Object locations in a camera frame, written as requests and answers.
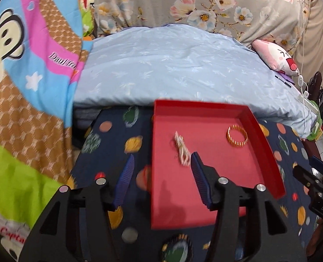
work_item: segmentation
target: white power strip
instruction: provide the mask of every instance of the white power strip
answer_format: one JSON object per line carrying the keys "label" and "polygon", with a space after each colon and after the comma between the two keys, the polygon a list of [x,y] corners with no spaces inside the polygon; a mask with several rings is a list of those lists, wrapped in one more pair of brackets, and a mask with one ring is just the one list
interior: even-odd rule
{"label": "white power strip", "polygon": [[307,100],[307,99],[305,99],[304,101],[303,101],[303,96],[302,96],[302,94],[299,94],[299,96],[297,97],[297,99],[301,102],[301,103],[304,103],[305,102],[305,106],[309,109],[309,110],[311,110],[314,114],[318,114],[318,109],[316,109],[316,107],[313,105],[313,104],[311,104],[311,102],[309,101],[309,100]]}

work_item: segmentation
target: colorful blanket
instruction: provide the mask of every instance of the colorful blanket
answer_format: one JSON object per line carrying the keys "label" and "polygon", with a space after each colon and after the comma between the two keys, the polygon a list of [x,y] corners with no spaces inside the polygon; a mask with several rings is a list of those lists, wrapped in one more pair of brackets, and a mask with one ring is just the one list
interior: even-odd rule
{"label": "colorful blanket", "polygon": [[58,187],[74,185],[72,102],[92,5],[0,1],[0,241],[16,260]]}

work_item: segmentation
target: silver screw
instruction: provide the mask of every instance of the silver screw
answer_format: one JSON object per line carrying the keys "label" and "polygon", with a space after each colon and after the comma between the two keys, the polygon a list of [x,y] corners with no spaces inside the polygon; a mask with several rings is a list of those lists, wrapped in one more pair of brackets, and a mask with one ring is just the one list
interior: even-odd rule
{"label": "silver screw", "polygon": [[219,183],[225,185],[228,183],[228,179],[227,178],[219,178]]}
{"label": "silver screw", "polygon": [[261,192],[263,192],[263,191],[265,191],[265,190],[266,190],[266,186],[265,186],[265,185],[263,185],[263,184],[258,184],[256,188],[257,188],[257,190],[259,190],[259,191],[261,191]]}
{"label": "silver screw", "polygon": [[104,185],[104,184],[106,184],[106,182],[107,182],[107,180],[105,178],[98,178],[96,180],[97,185]]}
{"label": "silver screw", "polygon": [[69,190],[68,186],[67,185],[63,185],[59,188],[59,191],[61,193],[64,193],[64,192],[67,192]]}

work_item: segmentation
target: pink stripe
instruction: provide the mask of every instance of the pink stripe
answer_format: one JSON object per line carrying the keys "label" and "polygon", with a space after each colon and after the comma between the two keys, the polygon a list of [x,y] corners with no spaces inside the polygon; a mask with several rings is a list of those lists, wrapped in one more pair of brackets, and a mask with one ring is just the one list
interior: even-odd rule
{"label": "pink stripe", "polygon": [[[24,16],[28,27],[29,46],[31,50],[42,58],[49,71],[72,77],[73,68],[55,63],[49,59],[53,52],[62,59],[72,60],[74,63],[79,61],[79,56],[69,52],[54,41],[49,35],[45,20],[39,9],[39,0],[21,0]],[[34,9],[28,11],[27,7],[30,2],[34,3]]]}
{"label": "pink stripe", "polygon": [[78,62],[76,65],[76,68],[74,70],[74,75],[71,78],[70,83],[74,83],[79,81],[80,75],[82,74],[82,69],[84,68],[85,63],[84,62]]}

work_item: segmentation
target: black pen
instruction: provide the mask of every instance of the black pen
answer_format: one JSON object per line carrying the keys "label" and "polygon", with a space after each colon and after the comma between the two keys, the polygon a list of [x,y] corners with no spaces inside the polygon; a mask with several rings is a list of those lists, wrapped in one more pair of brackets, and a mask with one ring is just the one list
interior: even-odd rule
{"label": "black pen", "polygon": [[283,81],[280,77],[274,75],[278,80],[282,81],[283,83],[285,83],[289,88],[291,88],[291,85],[289,85],[287,82]]}

